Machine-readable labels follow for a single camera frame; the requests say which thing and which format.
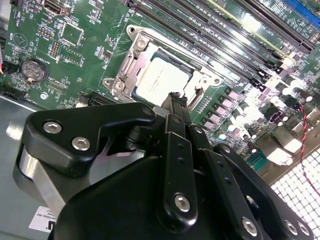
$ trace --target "white label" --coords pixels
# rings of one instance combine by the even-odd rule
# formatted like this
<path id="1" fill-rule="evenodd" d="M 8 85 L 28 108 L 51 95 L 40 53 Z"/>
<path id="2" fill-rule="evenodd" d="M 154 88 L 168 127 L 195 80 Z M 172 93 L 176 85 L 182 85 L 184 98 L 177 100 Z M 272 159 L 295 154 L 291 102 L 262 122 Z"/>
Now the white label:
<path id="1" fill-rule="evenodd" d="M 56 218 L 51 210 L 44 206 L 39 206 L 38 210 L 29 225 L 30 229 L 50 233 L 56 224 Z"/>

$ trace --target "pcie slot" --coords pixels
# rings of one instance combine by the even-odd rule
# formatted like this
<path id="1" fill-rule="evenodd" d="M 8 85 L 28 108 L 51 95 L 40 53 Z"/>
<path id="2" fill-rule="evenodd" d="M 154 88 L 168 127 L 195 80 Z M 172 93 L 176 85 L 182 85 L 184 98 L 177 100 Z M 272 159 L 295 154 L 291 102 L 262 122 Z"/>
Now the pcie slot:
<path id="1" fill-rule="evenodd" d="M 188 44 L 190 46 L 194 46 L 195 49 L 198 49 L 198 46 L 196 45 L 196 41 L 194 39 L 192 39 L 190 36 L 188 36 L 185 32 L 180 30 L 178 27 L 175 27 L 172 24 L 169 24 L 165 19 L 163 19 L 159 15 L 153 13 L 152 11 L 150 11 L 150 9 L 148 9 L 145 6 L 140 5 L 140 4 L 134 5 L 134 8 L 135 8 L 136 13 L 140 14 L 141 16 L 144 16 L 145 18 L 149 19 L 149 21 L 154 22 L 155 24 L 163 26 L 164 28 L 172 31 L 174 34 L 180 36 L 185 41 L 186 44 Z M 208 53 L 211 52 L 210 49 L 208 49 L 206 46 L 201 46 L 201 44 L 200 44 L 200 48 L 201 48 L 201 51 L 203 52 L 203 54 L 206 56 L 208 56 L 209 55 Z M 252 78 L 252 76 L 249 76 L 244 71 L 240 71 L 236 66 L 234 66 L 233 64 L 231 64 L 227 60 L 223 59 L 218 54 L 210 54 L 210 56 L 208 56 L 208 57 L 210 57 L 212 60 L 220 63 L 226 69 L 228 69 L 229 71 L 238 75 L 239 77 L 241 77 L 242 79 L 244 79 L 246 81 L 248 79 Z M 225 76 L 221 75 L 218 72 L 215 72 L 215 74 L 222 77 L 223 79 L 226 78 Z M 229 84 L 231 84 L 233 86 L 235 85 L 234 81 L 231 79 L 228 79 L 228 82 L 229 82 Z"/>
<path id="2" fill-rule="evenodd" d="M 184 28 L 188 29 L 190 32 L 194 31 L 199 36 L 203 34 L 203 31 L 199 30 L 199 26 L 196 26 L 193 22 L 190 22 L 185 16 L 179 14 L 178 12 L 174 11 L 172 8 L 162 5 L 161 1 L 154 1 L 150 2 L 149 0 L 143 0 L 149 6 L 152 6 L 157 11 L 161 12 L 164 15 L 168 15 L 166 12 L 169 13 L 170 18 L 175 20 L 179 25 L 183 26 Z M 242 55 L 232 51 L 229 49 L 227 45 L 225 45 L 221 41 L 215 40 L 211 35 L 206 34 L 203 39 L 208 42 L 211 46 L 215 47 L 219 51 L 227 54 L 229 57 L 235 59 L 239 63 L 243 64 L 245 67 L 253 71 L 254 73 L 258 70 L 257 66 L 255 66 L 250 60 L 246 59 Z"/>
<path id="3" fill-rule="evenodd" d="M 215 32 L 217 35 L 219 35 L 219 37 L 229 41 L 230 43 L 232 43 L 234 46 L 236 46 L 237 48 L 239 48 L 242 52 L 244 52 L 247 56 L 249 56 L 251 59 L 255 60 L 257 63 L 259 63 L 260 65 L 264 65 L 267 63 L 267 59 L 264 58 L 263 56 L 259 55 L 256 53 L 256 50 L 249 47 L 246 44 L 243 44 L 242 41 L 240 41 L 239 39 L 237 39 L 236 37 L 234 37 L 231 34 L 228 34 L 226 32 L 226 29 L 219 26 L 218 23 L 212 21 L 211 24 L 212 26 L 210 26 L 209 23 L 207 23 L 207 19 L 201 19 L 200 17 L 198 17 L 198 14 L 195 13 L 194 11 L 191 12 L 188 9 L 184 8 L 183 6 L 179 5 L 179 0 L 167 0 L 168 2 L 174 4 L 176 7 L 178 7 L 182 12 L 188 14 L 190 17 L 192 17 L 194 20 L 196 20 L 199 24 L 201 24 L 204 28 L 207 28 L 213 32 Z"/>
<path id="4" fill-rule="evenodd" d="M 257 0 L 235 0 L 241 7 L 249 11 L 259 21 L 268 26 L 285 41 L 302 53 L 309 54 L 315 46 L 302 35 L 292 29 L 280 17 L 275 15 Z"/>
<path id="5" fill-rule="evenodd" d="M 256 48 L 256 49 L 260 49 L 260 51 L 264 51 L 265 54 L 272 56 L 273 55 L 277 55 L 278 57 L 281 57 L 280 55 L 278 55 L 276 52 L 270 52 L 270 50 L 268 50 L 263 44 L 261 44 L 259 41 L 257 41 L 256 39 L 254 39 L 253 37 L 251 37 L 250 35 L 248 35 L 244 30 L 242 30 L 241 28 L 239 28 L 236 24 L 234 24 L 231 21 L 228 21 L 227 19 L 225 19 L 223 16 L 219 15 L 219 13 L 215 12 L 212 8 L 210 8 L 207 4 L 205 4 L 205 2 L 201 1 L 201 0 L 192 0 L 192 2 L 194 4 L 196 4 L 197 6 L 199 6 L 201 9 L 203 9 L 204 11 L 206 11 L 207 13 L 210 14 L 207 15 L 204 12 L 200 11 L 199 9 L 195 8 L 194 6 L 192 6 L 190 4 L 189 1 L 187 0 L 176 0 L 177 2 L 179 2 L 180 5 L 184 6 L 185 8 L 188 8 L 190 11 L 196 13 L 198 16 L 201 16 L 202 19 L 204 21 L 207 21 L 209 24 L 214 23 L 215 21 L 212 19 L 217 19 L 220 23 L 222 23 L 223 25 L 227 26 L 228 28 L 231 28 L 233 31 L 237 32 L 238 34 L 240 34 L 241 36 L 243 36 L 244 38 L 246 38 L 248 41 L 251 42 L 251 44 Z"/>

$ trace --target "green circuit board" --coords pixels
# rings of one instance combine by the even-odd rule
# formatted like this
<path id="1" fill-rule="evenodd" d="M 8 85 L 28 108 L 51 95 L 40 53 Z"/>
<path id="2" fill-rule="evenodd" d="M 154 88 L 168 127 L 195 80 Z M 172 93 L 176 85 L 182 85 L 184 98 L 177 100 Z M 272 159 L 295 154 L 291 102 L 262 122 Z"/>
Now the green circuit board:
<path id="1" fill-rule="evenodd" d="M 177 34 L 174 29 L 183 31 L 183 34 L 187 35 L 188 39 L 195 41 L 201 41 L 202 36 L 195 36 L 183 24 L 180 24 L 176 18 L 173 18 L 168 11 L 161 10 L 163 8 L 170 9 L 177 16 L 182 16 L 187 21 L 192 22 L 192 16 L 179 8 L 179 1 L 151 0 L 144 2 L 143 0 L 137 0 L 136 2 L 147 8 L 151 15 L 157 16 L 154 19 L 150 15 L 140 14 L 134 8 L 130 9 L 127 5 L 117 0 L 65 0 L 62 2 L 69 6 L 69 13 L 68 15 L 60 16 L 48 12 L 43 6 L 43 1 L 20 0 L 18 2 L 20 2 L 20 6 L 12 5 L 11 8 L 5 45 L 5 60 L 21 66 L 25 60 L 36 58 L 45 63 L 49 75 L 46 80 L 40 83 L 29 84 L 21 72 L 18 71 L 11 75 L 1 75 L 0 86 L 9 86 L 24 92 L 24 98 L 27 101 L 44 109 L 73 108 L 81 93 L 90 94 L 95 92 L 114 100 L 113 95 L 102 84 L 102 80 L 115 78 L 132 44 L 132 40 L 126 33 L 128 25 L 155 29 L 188 51 L 197 53 L 200 58 L 208 62 L 215 61 L 210 56 L 195 51 L 194 45 L 186 43 L 184 38 Z M 197 1 L 185 0 L 184 2 L 191 6 L 195 13 L 201 14 L 203 12 Z M 304 89 L 311 95 L 319 93 L 319 32 L 308 22 L 301 19 L 298 14 L 290 8 L 284 7 L 280 0 L 263 1 L 263 4 L 268 9 L 272 10 L 293 30 L 314 45 L 314 49 L 310 54 L 303 54 L 297 51 L 281 36 L 268 29 L 263 23 L 255 20 L 236 1 L 216 0 L 214 1 L 216 5 L 213 4 L 212 0 L 203 2 L 210 7 L 213 13 L 237 25 L 241 31 L 244 31 L 246 26 L 241 26 L 230 19 L 230 16 L 225 12 L 221 12 L 216 5 L 224 8 L 242 23 L 250 25 L 257 34 L 266 39 L 269 43 L 261 40 L 252 32 L 247 34 L 258 44 L 254 45 L 251 44 L 250 40 L 243 39 L 243 42 L 247 42 L 247 45 L 255 49 L 255 52 L 265 61 L 269 63 L 278 61 L 276 57 L 267 54 L 268 51 L 276 51 L 275 48 L 282 49 L 286 47 L 289 52 L 296 52 L 299 55 L 299 59 L 292 66 L 291 75 L 301 79 Z M 309 8 L 314 8 L 317 5 L 318 3 L 316 2 L 314 4 L 308 3 Z M 159 20 L 165 20 L 171 27 L 168 28 Z M 217 23 L 234 38 L 239 38 L 239 35 L 230 27 L 224 25 L 223 22 L 217 20 Z M 219 98 L 225 95 L 226 89 L 241 93 L 242 97 L 238 100 L 238 103 L 247 99 L 257 109 L 266 109 L 269 100 L 274 96 L 279 96 L 279 92 L 272 89 L 264 100 L 260 100 L 258 99 L 259 91 L 245 79 L 255 76 L 254 70 L 259 69 L 259 61 L 255 61 L 251 55 L 246 54 L 241 49 L 233 49 L 230 47 L 230 42 L 217 36 L 214 32 L 210 37 L 215 38 L 215 41 L 224 46 L 222 48 L 211 48 L 211 51 L 215 55 L 220 55 L 227 59 L 227 64 L 239 69 L 242 75 L 222 66 L 219 73 L 224 81 L 219 86 L 211 86 L 205 91 L 202 100 L 190 112 L 192 121 L 195 124 L 202 124 L 203 119 L 212 110 L 213 104 L 217 103 Z M 224 57 L 225 51 L 227 53 L 228 51 L 229 53 L 233 52 L 230 54 L 235 55 L 235 58 Z M 297 94 L 294 97 L 303 101 Z M 286 97 L 279 96 L 279 98 L 284 100 Z M 285 114 L 293 114 L 285 106 L 282 107 L 282 110 Z M 271 132 L 275 128 L 271 123 L 258 123 L 255 120 L 248 121 L 248 124 L 251 124 L 254 128 L 260 128 L 260 135 Z M 209 131 L 207 134 L 213 143 L 221 142 L 214 131 Z M 245 153 L 248 148 L 241 141 L 241 135 L 229 132 L 223 142 L 236 147 L 239 153 Z"/>

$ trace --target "perforated metal panel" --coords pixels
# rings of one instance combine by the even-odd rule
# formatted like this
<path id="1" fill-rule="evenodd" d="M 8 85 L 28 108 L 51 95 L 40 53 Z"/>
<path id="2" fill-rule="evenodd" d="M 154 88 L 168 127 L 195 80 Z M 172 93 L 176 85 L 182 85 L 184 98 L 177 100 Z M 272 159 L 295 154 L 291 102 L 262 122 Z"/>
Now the perforated metal panel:
<path id="1" fill-rule="evenodd" d="M 305 172 L 314 187 L 320 191 L 320 148 L 304 161 Z M 271 188 L 289 207 L 308 223 L 315 239 L 320 240 L 320 197 L 312 189 L 298 164 Z"/>

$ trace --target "cable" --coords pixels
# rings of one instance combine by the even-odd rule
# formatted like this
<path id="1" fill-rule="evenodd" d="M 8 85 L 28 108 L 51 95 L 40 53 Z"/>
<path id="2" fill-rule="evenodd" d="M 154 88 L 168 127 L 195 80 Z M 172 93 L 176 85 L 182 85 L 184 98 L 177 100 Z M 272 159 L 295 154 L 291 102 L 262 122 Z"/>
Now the cable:
<path id="1" fill-rule="evenodd" d="M 2 71 L 2 63 L 0 63 L 0 73 L 4 74 L 4 72 Z"/>
<path id="2" fill-rule="evenodd" d="M 316 189 L 316 187 L 312 184 L 312 182 L 310 181 L 310 179 L 307 177 L 307 173 L 305 171 L 305 166 L 303 165 L 303 161 L 304 161 L 304 153 L 305 153 L 305 141 L 306 141 L 306 137 L 307 137 L 307 128 L 308 128 L 308 123 L 307 123 L 307 114 L 305 113 L 304 110 L 304 106 L 301 104 L 300 106 L 300 111 L 303 115 L 303 130 L 302 130 L 302 139 L 301 139 L 301 150 L 300 150 L 300 163 L 301 163 L 301 168 L 302 168 L 302 173 L 303 176 L 305 177 L 306 181 L 310 184 L 310 186 L 312 187 L 312 189 L 319 195 L 320 197 L 320 192 L 318 191 L 318 189 Z"/>

